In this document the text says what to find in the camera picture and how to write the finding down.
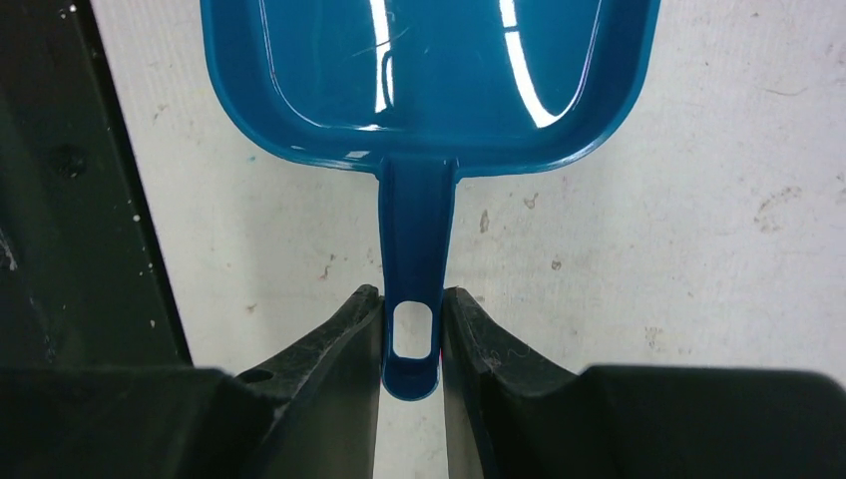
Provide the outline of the blue plastic dustpan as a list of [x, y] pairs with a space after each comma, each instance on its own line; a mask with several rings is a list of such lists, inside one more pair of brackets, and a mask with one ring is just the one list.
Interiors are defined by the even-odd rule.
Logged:
[[213, 90], [268, 153], [379, 184], [382, 382], [440, 379], [455, 192], [589, 155], [641, 91], [656, 1], [204, 1]]

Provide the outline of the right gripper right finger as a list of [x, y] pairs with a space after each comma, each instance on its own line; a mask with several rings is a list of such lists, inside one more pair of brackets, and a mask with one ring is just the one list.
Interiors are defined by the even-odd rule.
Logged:
[[591, 388], [497, 324], [464, 288], [446, 290], [442, 366], [452, 478], [589, 478]]

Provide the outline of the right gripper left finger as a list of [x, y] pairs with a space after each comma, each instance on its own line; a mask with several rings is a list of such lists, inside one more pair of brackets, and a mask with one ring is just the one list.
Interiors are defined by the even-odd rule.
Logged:
[[384, 303], [359, 286], [325, 322], [238, 375], [274, 406], [246, 478], [373, 475]]

